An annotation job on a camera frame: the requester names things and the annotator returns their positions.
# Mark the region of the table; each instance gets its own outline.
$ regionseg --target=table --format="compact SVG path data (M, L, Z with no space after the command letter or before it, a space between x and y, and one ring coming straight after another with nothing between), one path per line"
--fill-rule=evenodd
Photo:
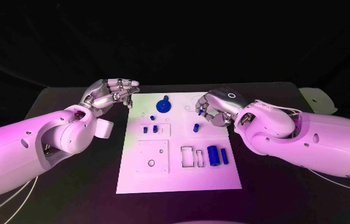
M225 84L247 99L311 112L290 82ZM143 93L205 92L222 86L141 86ZM75 104L85 88L46 88L28 118ZM59 163L38 179L32 196L10 223L176 223L231 220L244 223L349 223L350 190L284 160L257 155L229 126L229 140L242 190L115 194L128 109L115 104L105 120L110 139L94 138L88 149ZM333 180L350 186L350 180ZM0 223L23 202L29 187L0 209ZM0 196L0 203L12 194Z

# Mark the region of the blue object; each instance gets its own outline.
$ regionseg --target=blue object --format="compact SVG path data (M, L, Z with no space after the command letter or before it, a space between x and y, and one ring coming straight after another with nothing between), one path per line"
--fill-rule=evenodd
M195 131L195 132L199 132L199 124L195 124L193 131Z
M221 159L219 159L219 153L218 153L216 146L208 147L208 156L209 156L211 166L219 166Z
M163 100L157 102L156 108L160 113L166 113L170 110L172 104L167 95L164 96Z
M226 155L226 150L225 150L225 148L221 149L221 154L222 154L223 164L228 164L228 155Z

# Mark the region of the robotic arm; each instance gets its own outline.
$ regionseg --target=robotic arm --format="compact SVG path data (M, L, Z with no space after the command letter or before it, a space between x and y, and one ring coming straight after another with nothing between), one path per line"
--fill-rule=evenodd
M209 105L219 112L208 114ZM196 112L221 127L235 122L235 132L259 155L275 156L326 174L350 177L350 119L301 112L255 100L248 103L229 88L212 90Z
M110 137L113 122L98 117L117 102L133 107L130 95L140 91L137 86L127 79L100 80L78 105L0 128L0 194L81 153L94 136Z

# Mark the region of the robotic hand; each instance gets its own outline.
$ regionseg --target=robotic hand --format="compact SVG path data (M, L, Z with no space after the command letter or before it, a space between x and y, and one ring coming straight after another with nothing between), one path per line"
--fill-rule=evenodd
M219 112L208 114L209 105ZM326 174L350 177L350 120L284 108L255 100L248 103L229 88L212 90L199 99L196 112L235 132L259 155L275 156Z
M98 117L117 102L133 107L137 86L138 82L127 79L100 80L78 105L0 128L0 194L82 152L94 136L110 137L113 122Z

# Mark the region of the white board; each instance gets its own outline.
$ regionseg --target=white board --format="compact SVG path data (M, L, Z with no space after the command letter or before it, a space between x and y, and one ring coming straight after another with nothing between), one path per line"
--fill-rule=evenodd
M156 104L164 95L172 110L160 113ZM213 126L195 112L202 95L205 92L133 95L117 194L242 188L228 130ZM199 132L193 132L195 123L200 125ZM222 163L215 167L206 149L212 145L218 146ZM183 167L182 147L193 147L195 167ZM222 162L221 148L226 149L228 165ZM205 167L198 166L198 150L203 153Z

